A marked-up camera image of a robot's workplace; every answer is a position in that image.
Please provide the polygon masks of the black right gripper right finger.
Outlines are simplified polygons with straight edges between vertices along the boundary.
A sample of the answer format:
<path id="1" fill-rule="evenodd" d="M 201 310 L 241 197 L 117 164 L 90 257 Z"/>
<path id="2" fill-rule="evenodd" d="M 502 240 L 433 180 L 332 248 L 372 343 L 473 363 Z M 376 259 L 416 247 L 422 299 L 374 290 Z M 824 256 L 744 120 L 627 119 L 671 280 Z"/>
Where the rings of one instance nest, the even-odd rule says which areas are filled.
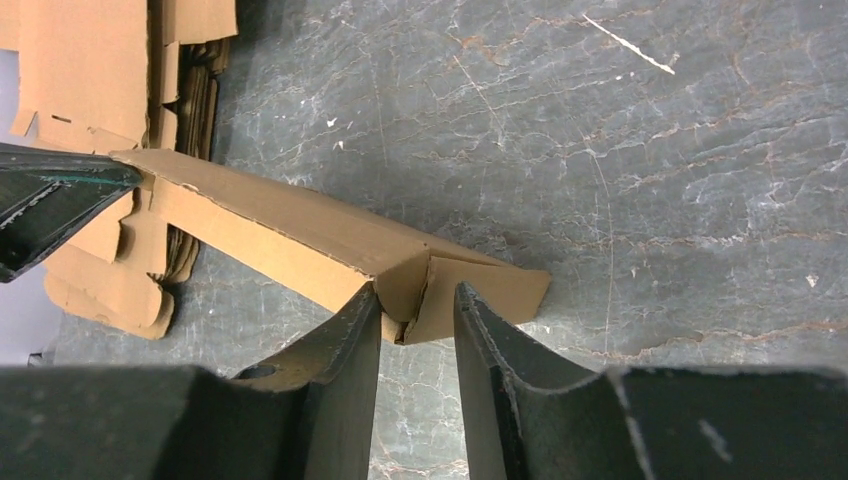
<path id="1" fill-rule="evenodd" d="M 455 290 L 474 479 L 843 479 L 847 377 L 828 368 L 626 366 L 600 372 Z"/>

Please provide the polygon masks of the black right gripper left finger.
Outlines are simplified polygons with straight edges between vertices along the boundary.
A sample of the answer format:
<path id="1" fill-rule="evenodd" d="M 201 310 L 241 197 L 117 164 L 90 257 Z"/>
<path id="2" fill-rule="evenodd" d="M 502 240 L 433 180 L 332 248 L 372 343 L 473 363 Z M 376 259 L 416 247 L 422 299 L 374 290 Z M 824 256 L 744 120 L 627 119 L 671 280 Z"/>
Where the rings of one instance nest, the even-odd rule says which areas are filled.
<path id="1" fill-rule="evenodd" d="M 363 285 L 232 379 L 197 366 L 1 372 L 5 479 L 364 479 L 382 308 Z"/>

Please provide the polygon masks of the brown cardboard box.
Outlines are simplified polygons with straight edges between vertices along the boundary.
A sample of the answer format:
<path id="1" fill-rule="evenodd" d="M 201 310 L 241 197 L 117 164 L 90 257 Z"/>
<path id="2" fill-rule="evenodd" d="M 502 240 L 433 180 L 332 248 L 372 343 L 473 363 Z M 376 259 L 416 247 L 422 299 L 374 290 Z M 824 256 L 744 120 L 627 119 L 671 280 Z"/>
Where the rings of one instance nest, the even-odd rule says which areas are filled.
<path id="1" fill-rule="evenodd" d="M 151 210 L 277 283 L 338 311 L 365 283 L 398 345 L 448 338 L 454 291 L 470 283 L 502 318 L 532 320 L 551 282 L 319 192 L 171 150 L 118 151 L 153 179 Z"/>

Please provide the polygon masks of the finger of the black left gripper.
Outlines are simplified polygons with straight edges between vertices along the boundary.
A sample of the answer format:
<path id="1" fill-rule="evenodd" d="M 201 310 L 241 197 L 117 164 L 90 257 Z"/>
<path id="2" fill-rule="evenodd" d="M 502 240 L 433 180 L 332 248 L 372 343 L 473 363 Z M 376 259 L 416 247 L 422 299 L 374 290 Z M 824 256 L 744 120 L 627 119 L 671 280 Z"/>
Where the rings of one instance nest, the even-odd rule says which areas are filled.
<path id="1" fill-rule="evenodd" d="M 1 145 L 1 281 L 45 260 L 142 182 L 109 156 Z"/>

